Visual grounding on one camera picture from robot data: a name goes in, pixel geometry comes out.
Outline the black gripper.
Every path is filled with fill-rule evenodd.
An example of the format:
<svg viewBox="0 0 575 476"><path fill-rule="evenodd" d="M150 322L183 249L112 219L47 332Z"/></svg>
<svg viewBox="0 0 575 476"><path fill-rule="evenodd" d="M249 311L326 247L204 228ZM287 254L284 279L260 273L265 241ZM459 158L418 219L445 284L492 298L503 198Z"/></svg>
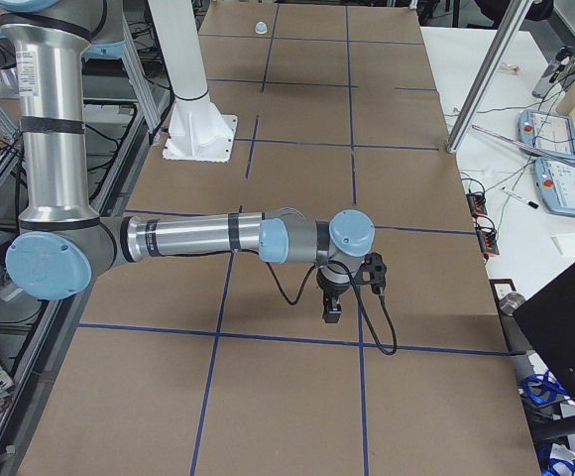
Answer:
<svg viewBox="0 0 575 476"><path fill-rule="evenodd" d="M340 296L350 288L348 267L342 262L317 266L316 282L323 291L323 321L328 324L338 323L342 315Z"/></svg>

